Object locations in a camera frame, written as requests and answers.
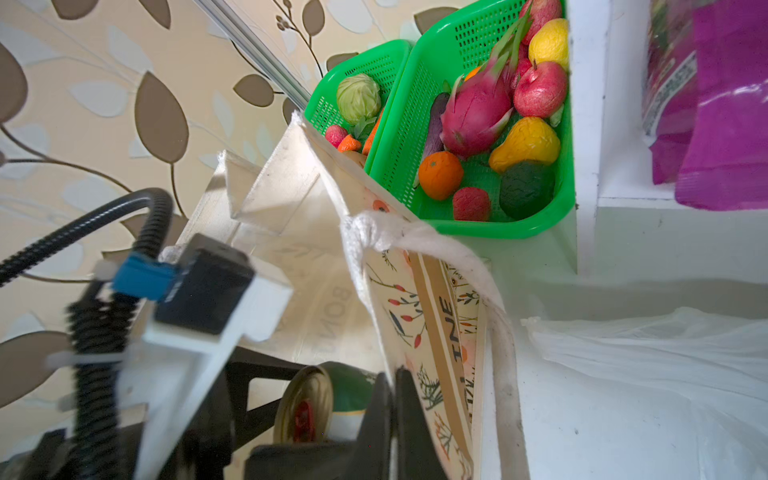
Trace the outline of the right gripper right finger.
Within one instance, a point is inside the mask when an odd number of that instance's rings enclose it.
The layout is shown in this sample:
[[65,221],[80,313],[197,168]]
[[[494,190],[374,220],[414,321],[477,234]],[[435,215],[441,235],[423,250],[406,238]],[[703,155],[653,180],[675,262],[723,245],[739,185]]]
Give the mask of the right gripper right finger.
[[446,480],[412,373],[400,368],[394,394],[395,479]]

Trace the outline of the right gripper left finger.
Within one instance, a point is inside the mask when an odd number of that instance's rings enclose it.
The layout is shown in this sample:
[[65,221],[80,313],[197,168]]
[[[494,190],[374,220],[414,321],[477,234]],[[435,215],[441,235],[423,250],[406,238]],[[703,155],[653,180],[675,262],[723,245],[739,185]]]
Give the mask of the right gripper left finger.
[[376,375],[372,399],[357,439],[255,447],[245,461],[245,479],[386,479],[390,474],[391,390]]

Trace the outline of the green white drink can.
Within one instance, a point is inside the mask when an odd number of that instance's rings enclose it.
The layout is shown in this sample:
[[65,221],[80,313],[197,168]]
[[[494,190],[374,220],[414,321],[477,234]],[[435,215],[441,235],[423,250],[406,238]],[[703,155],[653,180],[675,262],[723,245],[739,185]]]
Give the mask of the green white drink can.
[[375,382],[374,373],[338,362],[301,369],[278,405],[273,442],[356,440]]

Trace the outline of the cream canvas tote bag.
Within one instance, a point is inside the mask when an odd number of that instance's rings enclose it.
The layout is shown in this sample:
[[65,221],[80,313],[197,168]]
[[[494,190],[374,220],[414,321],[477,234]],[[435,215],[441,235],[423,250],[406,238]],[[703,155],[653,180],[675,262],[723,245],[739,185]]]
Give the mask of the cream canvas tote bag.
[[181,243],[202,233],[281,268],[294,293],[271,353],[411,372],[452,479],[530,475],[511,323],[487,261],[417,219],[295,115],[269,159],[231,151]]

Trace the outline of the purple snack bag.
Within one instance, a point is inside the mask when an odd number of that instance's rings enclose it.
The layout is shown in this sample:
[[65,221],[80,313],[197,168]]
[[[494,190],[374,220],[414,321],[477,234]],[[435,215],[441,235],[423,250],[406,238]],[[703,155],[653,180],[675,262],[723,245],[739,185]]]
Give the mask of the purple snack bag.
[[653,183],[695,209],[766,208],[766,2],[653,1],[646,58]]

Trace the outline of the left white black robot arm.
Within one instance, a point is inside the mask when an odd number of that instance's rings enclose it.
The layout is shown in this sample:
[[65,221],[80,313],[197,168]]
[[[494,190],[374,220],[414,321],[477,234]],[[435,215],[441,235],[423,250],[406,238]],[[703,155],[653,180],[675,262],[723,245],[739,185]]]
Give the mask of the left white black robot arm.
[[76,417],[66,468],[78,479],[219,478],[232,452],[270,428],[277,403],[248,405],[255,378],[289,380],[298,365],[241,348],[248,311],[271,335],[292,289],[282,272],[203,235],[175,263],[159,254],[171,196],[146,188],[113,200],[1,264],[8,283],[137,210],[142,228],[121,263],[100,264],[68,309]]

